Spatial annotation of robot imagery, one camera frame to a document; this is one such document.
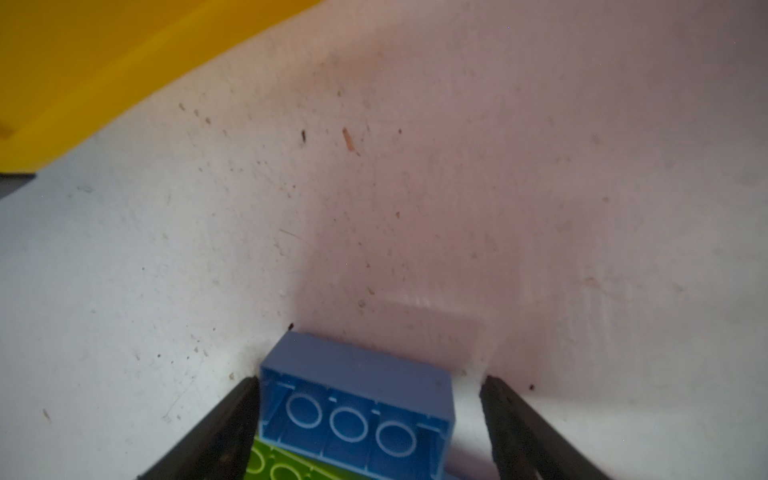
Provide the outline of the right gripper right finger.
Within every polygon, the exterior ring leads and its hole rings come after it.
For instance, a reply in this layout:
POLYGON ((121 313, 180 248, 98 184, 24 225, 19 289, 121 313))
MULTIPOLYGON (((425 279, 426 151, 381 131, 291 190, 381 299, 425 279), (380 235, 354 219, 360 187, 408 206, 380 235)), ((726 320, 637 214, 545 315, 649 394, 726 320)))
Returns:
POLYGON ((502 379, 487 376, 480 399, 502 479, 610 479, 502 379))

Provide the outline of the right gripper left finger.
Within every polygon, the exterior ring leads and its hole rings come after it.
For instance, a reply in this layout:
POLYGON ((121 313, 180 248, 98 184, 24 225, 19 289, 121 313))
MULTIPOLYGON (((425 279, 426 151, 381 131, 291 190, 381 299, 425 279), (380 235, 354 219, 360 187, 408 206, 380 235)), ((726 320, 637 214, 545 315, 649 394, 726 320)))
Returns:
POLYGON ((222 479, 245 476, 260 410, 260 383, 243 379, 141 479, 222 479))

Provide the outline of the green lego brick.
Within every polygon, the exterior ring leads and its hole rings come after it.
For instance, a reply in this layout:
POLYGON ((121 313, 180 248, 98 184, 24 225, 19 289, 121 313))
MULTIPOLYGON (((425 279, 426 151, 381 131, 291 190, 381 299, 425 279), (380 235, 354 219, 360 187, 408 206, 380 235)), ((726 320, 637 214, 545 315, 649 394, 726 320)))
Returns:
POLYGON ((255 437, 244 480, 352 480, 364 476, 273 447, 255 437))

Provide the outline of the blue lego brick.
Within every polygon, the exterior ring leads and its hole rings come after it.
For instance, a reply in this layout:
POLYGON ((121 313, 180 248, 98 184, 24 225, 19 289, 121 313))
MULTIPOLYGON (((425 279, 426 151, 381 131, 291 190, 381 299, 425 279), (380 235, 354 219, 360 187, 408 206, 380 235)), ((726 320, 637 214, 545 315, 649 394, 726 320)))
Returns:
POLYGON ((371 479, 441 479, 456 422, 441 368, 289 331, 260 365, 258 435, 371 479))

